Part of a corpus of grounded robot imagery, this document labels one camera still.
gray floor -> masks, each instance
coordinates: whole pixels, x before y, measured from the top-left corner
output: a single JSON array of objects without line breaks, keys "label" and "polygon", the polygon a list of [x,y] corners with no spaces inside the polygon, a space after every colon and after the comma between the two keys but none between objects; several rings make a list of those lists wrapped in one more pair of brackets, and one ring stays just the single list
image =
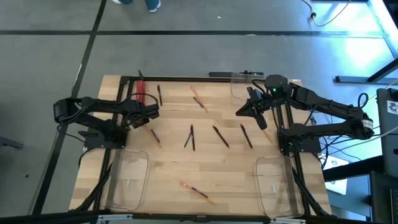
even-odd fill
[{"label": "gray floor", "polygon": [[[91,30],[99,5],[90,0],[2,0],[0,30]],[[313,5],[319,23],[344,6]],[[380,31],[363,3],[352,3],[335,22],[320,29],[308,24],[308,12],[299,0],[164,0],[156,14],[147,12],[144,1],[135,0],[129,6],[108,1],[99,29]],[[87,41],[85,35],[0,35],[0,136],[25,144],[22,150],[0,149],[0,217],[30,211],[55,136],[52,103],[69,96]],[[301,79],[321,96],[356,104],[360,93],[373,96],[384,86],[342,85],[333,78],[369,76],[392,59],[380,37],[97,36],[79,96],[96,97],[103,75],[137,75],[138,69],[147,76],[203,77],[209,71],[258,70]],[[376,101],[369,102],[365,111],[377,126]],[[322,114],[315,117],[318,123],[330,119]],[[81,129],[72,125],[68,132]],[[80,142],[66,139],[45,213],[68,210],[81,149]],[[346,153],[365,159],[380,155],[381,147],[374,141]],[[340,153],[336,156],[355,161]]]}]

wooden tabletop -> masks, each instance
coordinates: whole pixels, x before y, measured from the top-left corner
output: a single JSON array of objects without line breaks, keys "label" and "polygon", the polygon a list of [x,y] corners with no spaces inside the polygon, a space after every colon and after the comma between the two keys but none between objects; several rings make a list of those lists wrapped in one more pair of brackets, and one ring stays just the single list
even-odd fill
[{"label": "wooden tabletop", "polygon": [[[104,76],[98,97],[115,100],[119,80],[120,76]],[[293,81],[301,85],[300,80]],[[111,187],[113,194],[109,199],[108,190],[104,191],[102,206],[110,205],[116,211],[163,214],[265,215],[265,210],[272,217],[291,212],[287,181],[282,175],[283,164],[290,159],[280,155],[271,111],[266,111],[264,117],[272,143],[253,118],[235,115],[244,101],[230,96],[229,83],[146,82],[146,93],[158,97],[157,85],[160,85],[163,106],[160,116],[146,126],[155,131],[162,148],[145,127],[129,131],[126,147],[119,153],[118,176],[113,179],[117,181]],[[191,85],[209,113],[193,99]],[[244,99],[245,87],[234,86],[233,95]],[[146,104],[151,103],[154,100],[147,96]],[[308,116],[307,111],[293,108],[292,111],[295,123],[303,123]],[[95,116],[111,118],[111,114],[104,113],[95,113]],[[191,124],[195,152],[191,142],[183,147]],[[246,128],[253,149],[246,142],[240,124]],[[103,149],[95,149],[83,157],[71,209],[79,206],[97,184],[103,154]],[[331,212],[319,161],[309,153],[300,155],[307,188],[323,209]],[[181,186],[180,180],[202,191],[215,205]],[[295,189],[297,200],[301,201],[299,193]]]}]

